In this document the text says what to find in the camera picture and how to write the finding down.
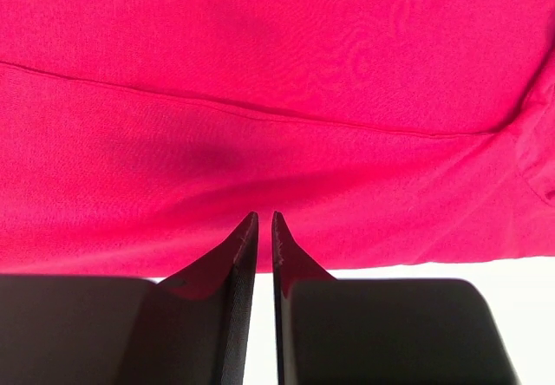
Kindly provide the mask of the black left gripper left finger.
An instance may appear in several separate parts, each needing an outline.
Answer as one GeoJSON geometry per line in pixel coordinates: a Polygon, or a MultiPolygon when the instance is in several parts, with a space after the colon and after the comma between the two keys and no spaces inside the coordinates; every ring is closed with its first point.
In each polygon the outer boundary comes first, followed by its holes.
{"type": "Polygon", "coordinates": [[[160,282],[4,275],[4,384],[240,384],[258,251],[248,214],[160,282]]]}

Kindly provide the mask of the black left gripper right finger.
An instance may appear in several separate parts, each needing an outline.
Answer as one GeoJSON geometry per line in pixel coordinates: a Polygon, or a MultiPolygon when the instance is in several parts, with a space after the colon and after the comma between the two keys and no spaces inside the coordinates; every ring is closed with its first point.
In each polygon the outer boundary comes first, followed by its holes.
{"type": "Polygon", "coordinates": [[[492,312],[452,278],[338,279],[272,220],[282,384],[515,384],[492,312]]]}

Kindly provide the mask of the magenta t shirt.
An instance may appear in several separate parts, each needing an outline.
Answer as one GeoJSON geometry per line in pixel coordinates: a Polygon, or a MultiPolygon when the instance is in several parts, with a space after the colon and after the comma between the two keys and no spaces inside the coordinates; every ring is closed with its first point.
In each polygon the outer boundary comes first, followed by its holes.
{"type": "Polygon", "coordinates": [[[554,0],[1,0],[1,269],[554,253],[554,0]]]}

